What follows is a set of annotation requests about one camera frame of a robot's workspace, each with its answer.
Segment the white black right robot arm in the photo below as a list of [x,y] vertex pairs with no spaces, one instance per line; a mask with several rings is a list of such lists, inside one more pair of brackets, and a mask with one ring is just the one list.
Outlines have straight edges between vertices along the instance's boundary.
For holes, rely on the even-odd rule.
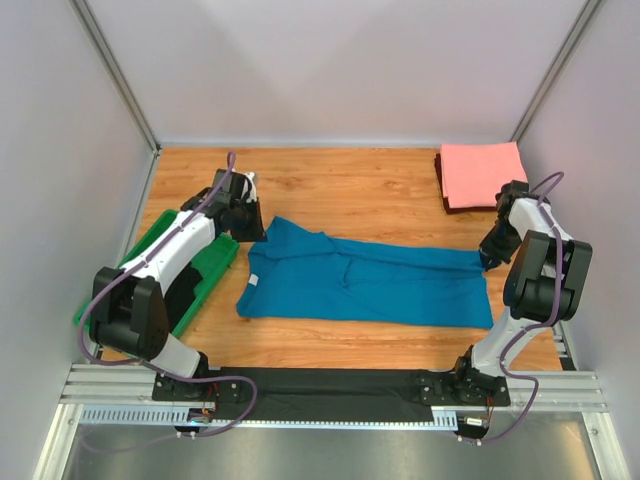
[[593,256],[593,247],[566,233],[528,183],[503,185],[496,200],[497,219],[480,243],[480,258],[487,271],[511,268],[503,314],[452,372],[453,397],[468,405],[508,403],[511,362],[542,329],[574,317]]

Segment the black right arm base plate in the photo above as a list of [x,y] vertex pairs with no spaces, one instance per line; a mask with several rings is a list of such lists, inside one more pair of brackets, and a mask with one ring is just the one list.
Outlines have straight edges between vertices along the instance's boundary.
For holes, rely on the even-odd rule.
[[420,400],[429,406],[506,407],[511,399],[506,379],[472,369],[467,373],[421,370],[413,375]]

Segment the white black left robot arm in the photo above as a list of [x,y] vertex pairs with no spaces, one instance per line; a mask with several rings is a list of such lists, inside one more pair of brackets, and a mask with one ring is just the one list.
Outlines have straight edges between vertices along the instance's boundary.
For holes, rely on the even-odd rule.
[[168,228],[118,268],[102,268],[81,321],[90,340],[188,381],[203,355],[172,333],[166,296],[194,257],[220,235],[237,242],[265,239],[257,174],[219,169],[213,185],[188,199]]

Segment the blue t shirt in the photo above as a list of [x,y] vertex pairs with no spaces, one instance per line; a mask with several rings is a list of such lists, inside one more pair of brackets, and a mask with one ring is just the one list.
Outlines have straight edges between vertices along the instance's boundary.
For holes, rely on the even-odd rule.
[[249,250],[236,310],[249,318],[392,322],[489,329],[478,252],[331,237],[275,217]]

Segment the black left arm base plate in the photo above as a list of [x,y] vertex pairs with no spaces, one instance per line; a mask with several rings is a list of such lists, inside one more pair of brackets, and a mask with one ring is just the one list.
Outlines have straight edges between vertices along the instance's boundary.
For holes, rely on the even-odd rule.
[[215,382],[190,383],[172,378],[156,376],[151,398],[154,401],[204,401],[212,402],[218,397]]

